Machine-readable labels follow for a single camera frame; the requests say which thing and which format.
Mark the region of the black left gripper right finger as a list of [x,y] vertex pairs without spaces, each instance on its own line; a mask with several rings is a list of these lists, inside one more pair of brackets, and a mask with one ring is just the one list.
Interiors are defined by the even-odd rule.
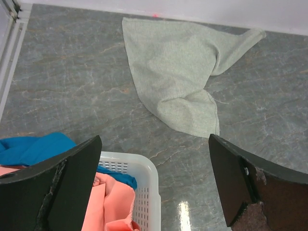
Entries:
[[227,227],[233,231],[306,231],[308,175],[247,152],[218,135],[208,140]]

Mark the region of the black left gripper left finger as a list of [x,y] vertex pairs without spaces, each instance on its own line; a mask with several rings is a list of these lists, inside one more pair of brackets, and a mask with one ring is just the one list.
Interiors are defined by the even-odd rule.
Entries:
[[0,178],[2,231],[79,231],[100,160],[95,136],[33,166]]

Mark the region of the grey cloth napkin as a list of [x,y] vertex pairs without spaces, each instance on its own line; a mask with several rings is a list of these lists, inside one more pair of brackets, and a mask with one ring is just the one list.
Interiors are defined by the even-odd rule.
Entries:
[[266,34],[234,35],[191,22],[122,20],[128,64],[144,106],[170,128],[197,137],[219,134],[211,76],[235,64]]

